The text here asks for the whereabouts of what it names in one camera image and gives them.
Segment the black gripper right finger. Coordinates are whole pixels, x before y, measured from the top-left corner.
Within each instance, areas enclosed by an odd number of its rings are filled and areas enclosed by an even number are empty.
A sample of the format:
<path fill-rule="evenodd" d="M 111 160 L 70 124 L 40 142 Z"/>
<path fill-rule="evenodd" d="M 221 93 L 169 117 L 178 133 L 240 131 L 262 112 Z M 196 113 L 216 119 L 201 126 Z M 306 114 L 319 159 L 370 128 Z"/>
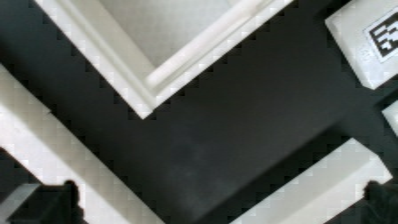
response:
<path fill-rule="evenodd" d="M 398 224 L 398 184 L 368 182 L 363 198 L 343 212 L 340 224 Z"/>

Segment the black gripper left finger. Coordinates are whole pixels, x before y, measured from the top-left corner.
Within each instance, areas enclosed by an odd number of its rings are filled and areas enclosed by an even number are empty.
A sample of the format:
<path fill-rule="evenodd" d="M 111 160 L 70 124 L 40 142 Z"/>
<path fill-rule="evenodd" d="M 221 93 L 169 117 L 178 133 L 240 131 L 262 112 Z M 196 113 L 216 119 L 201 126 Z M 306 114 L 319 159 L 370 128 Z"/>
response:
<path fill-rule="evenodd" d="M 79 205 L 79 187 L 22 184 L 0 202 L 0 224 L 88 224 Z"/>

